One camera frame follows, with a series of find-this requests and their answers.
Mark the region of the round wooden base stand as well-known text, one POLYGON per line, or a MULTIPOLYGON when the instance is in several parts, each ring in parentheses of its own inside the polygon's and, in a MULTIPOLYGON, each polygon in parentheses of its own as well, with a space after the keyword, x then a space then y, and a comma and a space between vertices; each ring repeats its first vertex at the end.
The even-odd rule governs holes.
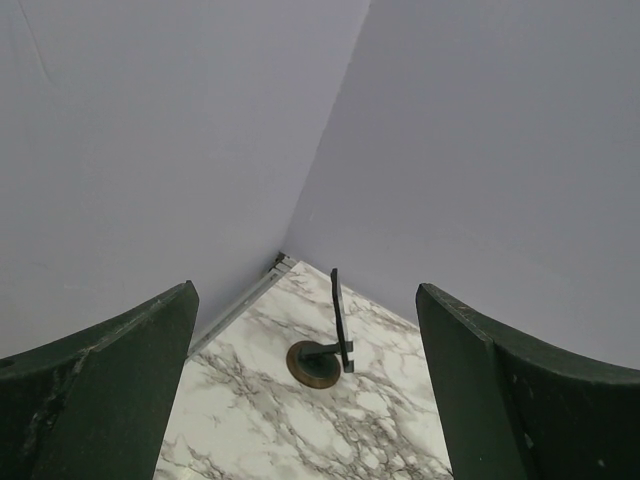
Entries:
POLYGON ((302 385, 312 389, 333 387, 341 376, 341 364, 336 355, 337 344, 322 345, 314 341, 299 341, 286 354, 291 375, 302 385))

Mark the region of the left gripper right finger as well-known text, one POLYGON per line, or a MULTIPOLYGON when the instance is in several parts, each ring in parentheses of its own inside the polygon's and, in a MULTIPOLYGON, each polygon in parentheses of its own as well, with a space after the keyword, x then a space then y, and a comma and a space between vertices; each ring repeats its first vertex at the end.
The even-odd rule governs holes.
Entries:
POLYGON ((638 370, 555 347, 432 284, 416 308, 454 478, 638 478, 638 370))

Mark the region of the black phone back left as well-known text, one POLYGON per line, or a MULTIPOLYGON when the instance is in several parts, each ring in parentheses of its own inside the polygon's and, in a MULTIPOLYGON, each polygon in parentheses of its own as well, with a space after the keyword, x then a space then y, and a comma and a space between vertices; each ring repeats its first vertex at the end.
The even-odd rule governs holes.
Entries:
POLYGON ((348 329, 346 324, 346 314, 344 309, 341 282, 337 268, 333 268, 330 273, 332 300, 334 306, 334 314, 336 321, 336 331, 338 336, 339 352, 342 361, 343 371, 351 374, 355 370, 354 361, 350 354, 353 352, 353 342, 348 337, 348 329))

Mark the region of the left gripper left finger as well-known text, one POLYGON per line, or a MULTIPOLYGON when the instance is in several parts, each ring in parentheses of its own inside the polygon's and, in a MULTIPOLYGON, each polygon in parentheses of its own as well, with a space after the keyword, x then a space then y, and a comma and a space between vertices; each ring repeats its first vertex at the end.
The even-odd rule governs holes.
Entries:
POLYGON ((186 281, 2 359, 2 478, 152 478, 198 306, 186 281))

